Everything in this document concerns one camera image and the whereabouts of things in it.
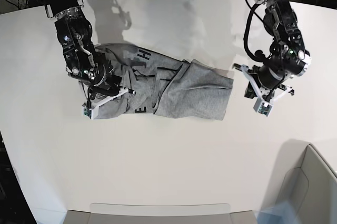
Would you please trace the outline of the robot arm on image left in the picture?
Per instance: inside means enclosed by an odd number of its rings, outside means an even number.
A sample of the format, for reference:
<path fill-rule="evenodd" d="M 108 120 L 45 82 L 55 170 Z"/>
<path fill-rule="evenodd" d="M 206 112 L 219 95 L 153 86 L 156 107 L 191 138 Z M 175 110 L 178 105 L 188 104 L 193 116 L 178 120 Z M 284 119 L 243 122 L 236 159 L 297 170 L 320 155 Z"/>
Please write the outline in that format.
<path fill-rule="evenodd" d="M 84 110 L 93 110 L 92 101 L 98 94 L 108 101 L 124 94 L 135 95 L 134 90 L 121 86 L 121 77 L 114 75 L 113 66 L 96 51 L 91 41 L 92 25 L 82 11 L 83 0 L 43 1 L 47 17 L 55 19 L 68 75 L 87 86 Z"/>

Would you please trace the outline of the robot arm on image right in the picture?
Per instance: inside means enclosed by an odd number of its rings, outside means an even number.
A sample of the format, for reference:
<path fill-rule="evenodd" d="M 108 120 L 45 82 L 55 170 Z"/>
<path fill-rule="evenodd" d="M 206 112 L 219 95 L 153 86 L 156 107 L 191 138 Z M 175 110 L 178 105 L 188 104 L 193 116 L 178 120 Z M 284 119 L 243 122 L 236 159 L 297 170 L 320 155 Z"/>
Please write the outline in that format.
<path fill-rule="evenodd" d="M 274 97 L 276 89 L 279 88 L 284 93 L 294 93 L 283 83 L 293 76 L 302 76 L 311 63 L 311 56 L 305 49 L 303 37 L 298 28 L 298 19 L 289 0 L 254 1 L 254 5 L 250 6 L 243 43 L 249 58 L 262 65 L 248 68 L 245 65 L 234 64 L 233 68 L 241 71 L 249 80 L 245 97 L 257 98 L 256 104 L 266 108 L 276 101 Z M 261 22 L 273 38 L 268 56 L 261 50 L 252 53 L 248 46 L 252 18 L 261 5 L 266 7 Z"/>

